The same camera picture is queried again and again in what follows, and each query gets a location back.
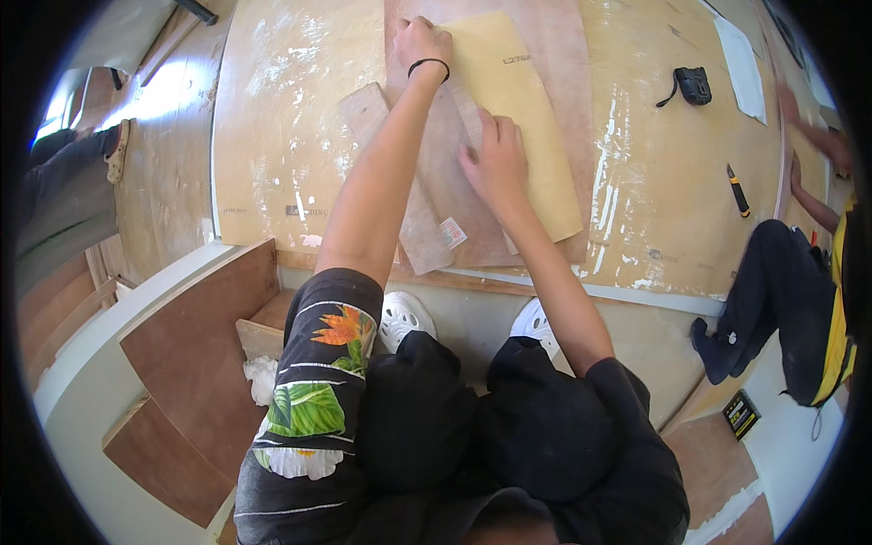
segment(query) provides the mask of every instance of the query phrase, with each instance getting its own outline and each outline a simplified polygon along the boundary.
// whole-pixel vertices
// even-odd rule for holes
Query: black hair tie
[[[406,77],[407,77],[407,78],[411,78],[411,77],[412,77],[412,70],[418,68],[418,66],[419,66],[421,63],[425,63],[425,62],[427,62],[428,60],[434,60],[434,61],[436,61],[437,63],[442,63],[442,65],[445,66],[445,69],[446,69],[446,71],[447,71],[447,74],[445,75],[445,79],[442,80],[442,83],[447,82],[447,81],[448,81],[448,78],[451,77],[451,68],[448,68],[448,63],[445,62],[444,60],[442,60],[441,58],[422,58],[420,61],[416,61],[415,63],[412,64],[412,66],[409,66],[409,73],[406,74]]]

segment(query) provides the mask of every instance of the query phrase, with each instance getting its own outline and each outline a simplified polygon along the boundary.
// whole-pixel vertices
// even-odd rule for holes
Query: orange flower print
[[[314,331],[314,334],[320,337],[313,337],[311,340],[339,346],[370,336],[372,320],[369,317],[361,316],[359,310],[349,306],[338,304],[337,307],[342,311],[342,316],[333,314],[321,316],[321,321],[330,327]]]

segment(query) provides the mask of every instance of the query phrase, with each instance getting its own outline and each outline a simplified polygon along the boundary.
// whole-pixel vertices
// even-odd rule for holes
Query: label sticker
[[[448,218],[439,226],[442,227],[442,235],[445,236],[445,244],[448,245],[448,249],[457,248],[458,244],[467,239],[467,234],[463,232],[454,218]]]

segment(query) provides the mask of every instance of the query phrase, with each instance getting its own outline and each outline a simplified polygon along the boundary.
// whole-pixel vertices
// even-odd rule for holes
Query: yellow utility knife
[[[736,174],[730,168],[730,163],[726,164],[726,175],[730,177],[730,187],[732,187],[733,196],[736,197],[736,204],[739,205],[739,213],[743,218],[747,218],[751,215],[751,207],[748,206],[748,201],[745,200],[742,186],[739,185],[739,178],[736,178]]]

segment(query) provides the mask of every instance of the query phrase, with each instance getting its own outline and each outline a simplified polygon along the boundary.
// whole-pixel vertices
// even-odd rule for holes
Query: green leaf print
[[[279,385],[267,411],[272,433],[308,437],[345,431],[345,413],[327,384]]]
[[[361,353],[361,349],[362,345],[359,338],[356,338],[348,343],[348,355],[351,356],[351,359],[354,360],[354,363],[363,367],[364,357]]]
[[[269,454],[265,450],[261,448],[255,448],[251,452],[254,453],[258,464],[266,469],[269,469]]]
[[[364,374],[364,367],[353,359],[348,358],[347,356],[342,356],[341,358],[338,358],[331,365],[334,367],[338,367],[339,369],[345,369],[346,371],[355,373],[357,375],[362,376]]]

